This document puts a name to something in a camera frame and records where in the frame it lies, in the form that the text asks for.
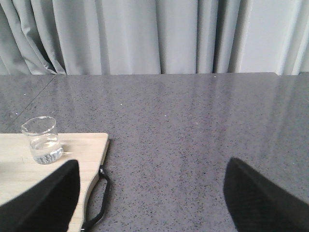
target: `black strap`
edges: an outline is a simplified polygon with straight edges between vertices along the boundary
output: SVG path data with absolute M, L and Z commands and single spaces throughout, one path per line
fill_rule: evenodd
M 105 208 L 106 208 L 106 204 L 108 201 L 108 196 L 110 193 L 110 188 L 111 188 L 111 180 L 110 178 L 105 174 L 104 169 L 103 169 L 103 165 L 100 165 L 99 170 L 98 170 L 98 175 L 100 177 L 100 179 L 105 179 L 107 181 L 106 184 L 106 188 L 104 191 L 104 195 L 103 195 L 103 200 L 102 200 L 102 207 L 100 212 L 98 213 L 98 215 L 96 215 L 93 219 L 91 219 L 90 221 L 85 221 L 82 225 L 82 232 L 88 232 L 94 224 L 96 224 L 104 215 L 105 212 Z

